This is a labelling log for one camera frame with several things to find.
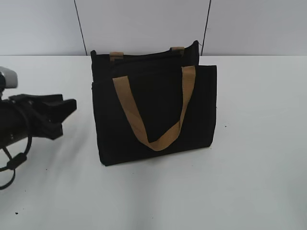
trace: gray camera body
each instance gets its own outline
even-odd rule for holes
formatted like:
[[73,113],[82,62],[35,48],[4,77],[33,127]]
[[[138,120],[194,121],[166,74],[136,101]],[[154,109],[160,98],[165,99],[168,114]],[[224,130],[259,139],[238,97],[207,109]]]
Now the gray camera body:
[[14,89],[18,86],[17,73],[0,66],[0,92],[4,89]]

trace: camera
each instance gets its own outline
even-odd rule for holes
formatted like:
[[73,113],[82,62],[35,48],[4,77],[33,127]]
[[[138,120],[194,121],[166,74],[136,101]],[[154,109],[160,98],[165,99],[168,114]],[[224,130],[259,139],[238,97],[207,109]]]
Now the camera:
[[[9,158],[0,172],[12,170],[12,179],[0,190],[7,188],[15,179],[15,169],[27,160],[32,138],[55,140],[63,135],[62,122],[77,109],[75,99],[63,100],[62,94],[28,95],[20,94],[2,99],[4,89],[16,88],[17,74],[8,68],[0,67],[0,149]],[[25,150],[14,157],[7,146],[28,139]]]

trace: white wall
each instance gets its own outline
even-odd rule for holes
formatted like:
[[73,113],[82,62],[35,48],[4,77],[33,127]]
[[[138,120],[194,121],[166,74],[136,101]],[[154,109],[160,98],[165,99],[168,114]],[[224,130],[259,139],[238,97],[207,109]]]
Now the white wall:
[[307,55],[306,0],[212,0],[205,54]]
[[85,45],[99,53],[159,52],[202,41],[209,0],[76,0]]
[[84,55],[73,0],[1,0],[0,55]]

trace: bag handle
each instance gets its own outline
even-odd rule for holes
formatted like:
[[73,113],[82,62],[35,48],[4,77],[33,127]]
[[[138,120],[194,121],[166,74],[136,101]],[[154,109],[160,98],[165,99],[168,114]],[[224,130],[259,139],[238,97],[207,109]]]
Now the bag handle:
[[113,62],[115,59],[123,59],[124,53],[123,52],[111,52],[110,53],[110,61]]
[[136,138],[154,151],[161,151],[170,146],[181,132],[182,123],[186,114],[187,106],[194,90],[196,71],[194,66],[181,67],[182,70],[182,93],[183,104],[180,120],[167,130],[158,140],[149,142],[145,125],[134,101],[128,76],[113,78],[116,94],[125,112],[127,120]]
[[175,50],[179,50],[180,51],[180,54],[181,54],[181,56],[183,56],[183,54],[184,54],[184,47],[183,46],[175,46],[175,47],[171,47],[171,50],[172,51],[175,51]]

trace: white table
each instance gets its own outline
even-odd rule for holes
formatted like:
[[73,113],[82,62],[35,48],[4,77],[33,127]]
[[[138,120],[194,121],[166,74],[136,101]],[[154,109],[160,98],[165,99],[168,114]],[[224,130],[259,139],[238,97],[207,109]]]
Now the white table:
[[[201,64],[218,66],[212,147],[105,167],[90,57],[0,57],[19,74],[19,88],[4,98],[62,93],[78,105],[64,136],[35,139],[15,182],[0,192],[0,229],[306,229],[307,57],[201,57]],[[9,177],[0,173],[0,182]]]

